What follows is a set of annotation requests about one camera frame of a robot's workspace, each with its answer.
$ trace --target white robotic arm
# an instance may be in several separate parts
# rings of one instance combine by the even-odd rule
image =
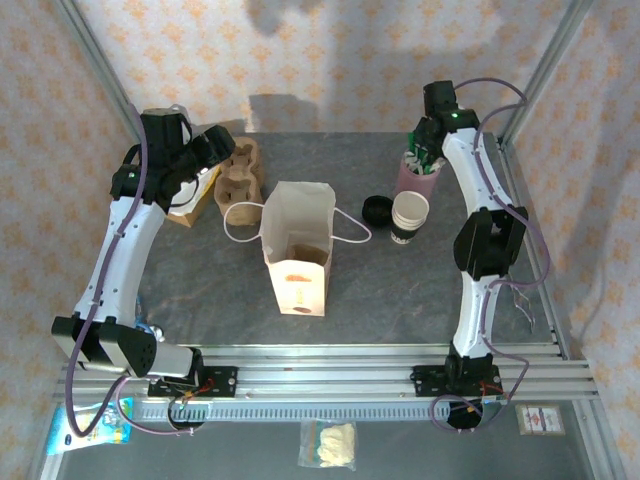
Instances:
[[[455,133],[448,133],[442,144],[442,152],[451,163],[456,178],[460,183],[467,205],[468,216],[479,212],[483,208],[494,211],[501,210],[500,205],[490,195],[478,170],[478,164],[473,153],[475,134],[475,128],[463,128]],[[484,148],[484,139],[481,139],[479,149],[484,170],[487,172],[491,184],[495,187],[496,194],[500,196],[500,199],[505,204],[509,205],[511,198],[498,182],[487,151]],[[462,272],[460,322],[458,323],[458,330],[453,337],[453,345],[462,357],[478,358],[490,353],[486,343],[480,337],[481,307],[489,285],[498,278],[500,278],[500,275],[487,275],[479,280],[474,280],[468,272]],[[499,289],[499,285],[494,287],[487,306],[485,329],[489,340],[491,340],[491,327]]]
[[[482,385],[500,387],[498,369],[493,365],[488,346],[501,283],[497,280],[515,262],[525,226],[501,206],[511,206],[512,202],[498,182],[483,138],[477,146],[479,160],[476,159],[474,139],[480,122],[473,110],[458,106],[453,84],[442,81],[426,85],[424,101],[426,115],[413,132],[416,146],[429,164],[440,157],[451,163],[464,195],[468,218],[453,248],[463,290],[460,320],[450,353],[444,367],[414,367],[412,379],[418,395],[478,396]],[[514,210],[527,217],[523,207]]]
[[[136,329],[136,295],[153,239],[180,184],[228,158],[235,144],[220,126],[194,138],[184,115],[173,109],[147,110],[141,120],[147,139],[147,173],[141,178],[141,165],[132,164],[139,151],[136,145],[113,176],[109,224],[93,275],[73,316],[56,317],[52,334],[70,358],[79,349],[78,362],[85,369],[162,377],[176,385],[198,387],[207,380],[203,377],[205,367],[200,352],[158,342],[153,335]],[[186,144],[183,126],[190,134]],[[130,215],[138,185],[144,186],[142,197],[120,232],[123,219]],[[117,243],[112,241],[114,236],[120,236]],[[106,275],[96,296],[105,262]],[[80,331],[87,328],[87,321],[90,326],[86,338],[78,346],[77,339]]]

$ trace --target pink container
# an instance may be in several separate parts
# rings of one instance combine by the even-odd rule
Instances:
[[[427,200],[430,200],[431,192],[433,192],[433,187],[436,186],[440,170],[430,175],[418,175],[409,170],[404,159],[401,159],[400,171],[398,172],[398,180],[396,182],[396,189],[393,192],[393,196],[395,197],[400,192],[411,191],[417,192]]]

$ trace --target label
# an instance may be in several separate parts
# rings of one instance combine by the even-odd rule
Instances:
[[[517,405],[522,435],[564,435],[560,406]]]

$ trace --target paper bag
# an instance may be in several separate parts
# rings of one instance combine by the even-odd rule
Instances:
[[[264,261],[281,313],[324,316],[333,241],[364,243],[371,238],[364,225],[335,204],[335,192],[326,183],[278,182],[264,204],[260,232],[244,240],[229,234],[225,214],[224,229],[232,240],[250,242],[262,238]],[[334,236],[334,211],[362,227],[367,238],[350,240]]]

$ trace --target bag handle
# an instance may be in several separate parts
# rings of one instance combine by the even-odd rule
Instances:
[[[260,237],[260,232],[258,232],[257,235],[251,237],[251,238],[236,238],[233,235],[231,235],[229,233],[229,230],[227,229],[227,215],[229,215],[229,212],[234,208],[237,207],[238,205],[253,205],[255,207],[260,207],[260,208],[264,208],[264,205],[262,205],[261,203],[255,203],[255,202],[238,202],[238,203],[234,203],[233,205],[231,205],[226,212],[224,212],[224,218],[222,219],[222,226],[224,227],[224,233],[227,234],[227,237],[229,237],[231,240],[233,240],[234,242],[238,242],[238,243],[249,243],[249,242],[253,242],[256,238]]]
[[[341,240],[343,242],[347,242],[347,243],[366,243],[369,240],[371,240],[371,230],[369,230],[367,227],[365,227],[363,224],[361,224],[359,221],[357,221],[355,218],[353,218],[351,215],[344,213],[342,210],[340,210],[338,207],[335,207],[334,210],[340,214],[342,214],[342,216],[344,216],[345,218],[347,218],[348,220],[351,220],[353,223],[355,223],[356,225],[358,225],[359,227],[361,227],[365,232],[367,232],[367,238],[365,238],[364,240],[351,240],[349,238],[342,238],[342,237],[336,237],[335,235],[331,235],[331,238],[333,238],[334,240]]]
[[[254,235],[251,238],[236,238],[233,235],[231,235],[229,233],[229,229],[227,228],[227,215],[229,215],[229,212],[236,206],[238,205],[253,205],[255,207],[260,207],[260,208],[264,208],[264,205],[262,205],[261,203],[255,203],[255,202],[238,202],[238,203],[234,203],[233,205],[231,205],[226,212],[224,212],[224,218],[223,218],[223,227],[224,227],[224,233],[227,235],[227,237],[229,237],[231,240],[233,240],[234,242],[237,243],[249,243],[249,242],[253,242],[255,239],[260,237],[260,233],[258,233],[257,235]],[[360,223],[359,221],[357,221],[355,218],[353,218],[351,215],[343,212],[342,210],[340,210],[339,208],[335,207],[334,210],[340,214],[342,214],[345,218],[347,218],[348,220],[351,220],[353,223],[355,223],[356,225],[358,225],[359,227],[361,227],[365,232],[367,232],[367,238],[365,238],[364,240],[351,240],[349,238],[342,238],[342,237],[338,237],[336,235],[331,235],[331,238],[333,238],[334,240],[340,240],[342,242],[347,242],[347,243],[366,243],[369,240],[371,240],[372,234],[371,234],[371,230],[369,230],[367,227],[365,227],[362,223]]]

